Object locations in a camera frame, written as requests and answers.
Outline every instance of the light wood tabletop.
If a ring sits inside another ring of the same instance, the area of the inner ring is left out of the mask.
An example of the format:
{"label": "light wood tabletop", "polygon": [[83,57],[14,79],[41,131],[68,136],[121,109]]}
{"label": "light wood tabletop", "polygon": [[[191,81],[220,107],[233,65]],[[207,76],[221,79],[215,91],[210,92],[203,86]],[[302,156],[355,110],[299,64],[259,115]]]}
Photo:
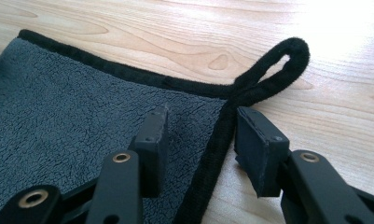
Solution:
{"label": "light wood tabletop", "polygon": [[[0,54],[29,29],[107,60],[231,84],[288,37],[311,61],[290,88],[253,108],[291,149],[324,155],[374,194],[374,0],[0,1]],[[268,73],[286,62],[284,57]],[[280,200],[256,197],[229,151],[203,223],[284,223]]]}

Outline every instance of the black trim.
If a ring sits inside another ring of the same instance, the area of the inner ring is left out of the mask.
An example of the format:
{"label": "black trim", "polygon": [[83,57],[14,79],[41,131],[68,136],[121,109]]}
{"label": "black trim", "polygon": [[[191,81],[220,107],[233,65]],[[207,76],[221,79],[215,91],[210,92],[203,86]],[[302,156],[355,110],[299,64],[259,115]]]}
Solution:
{"label": "black trim", "polygon": [[[251,106],[284,90],[303,73],[310,57],[308,46],[303,40],[289,38],[271,49],[251,69],[236,78],[233,85],[225,86],[166,77],[125,64],[109,62],[81,49],[61,44],[28,30],[22,30],[18,38],[126,81],[212,98],[228,99],[221,109],[213,134],[201,156],[200,164],[173,223],[201,222],[233,138],[236,126],[236,108]],[[258,82],[267,70],[279,62],[284,55],[289,55],[290,60],[283,69],[272,77]]]}

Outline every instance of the wood grain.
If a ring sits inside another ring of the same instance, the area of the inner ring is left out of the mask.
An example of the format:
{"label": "wood grain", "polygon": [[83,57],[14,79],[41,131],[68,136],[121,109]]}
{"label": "wood grain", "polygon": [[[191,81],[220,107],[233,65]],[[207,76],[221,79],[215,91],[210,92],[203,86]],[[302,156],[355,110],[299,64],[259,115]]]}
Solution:
{"label": "wood grain", "polygon": [[[254,108],[292,149],[323,154],[374,194],[374,0],[0,1],[0,54],[22,28],[110,61],[220,84],[301,37],[312,55],[303,77]],[[282,222],[279,200],[257,199],[230,151],[203,223]]]}

